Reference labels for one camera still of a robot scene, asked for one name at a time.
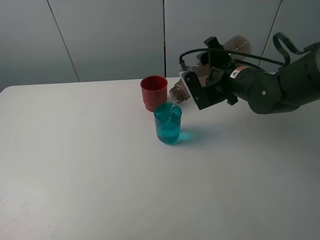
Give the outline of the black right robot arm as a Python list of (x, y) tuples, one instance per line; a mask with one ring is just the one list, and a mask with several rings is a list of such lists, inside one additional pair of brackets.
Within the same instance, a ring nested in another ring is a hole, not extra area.
[(227, 101), (246, 101), (260, 115), (288, 113), (320, 98), (320, 44), (298, 49), (283, 33), (273, 35), (276, 50), (284, 62), (276, 73), (225, 54), (221, 64), (209, 63), (210, 72), (202, 93), (196, 98), (200, 110)]

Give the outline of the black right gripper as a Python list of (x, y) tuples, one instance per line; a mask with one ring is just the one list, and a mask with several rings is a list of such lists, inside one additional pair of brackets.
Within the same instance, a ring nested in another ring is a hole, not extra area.
[(201, 63), (206, 69), (203, 89), (209, 100), (227, 100), (231, 106), (238, 102), (232, 93), (231, 80), (248, 68), (242, 60), (234, 59), (219, 43), (217, 37), (211, 36), (203, 41), (207, 51), (201, 54)]

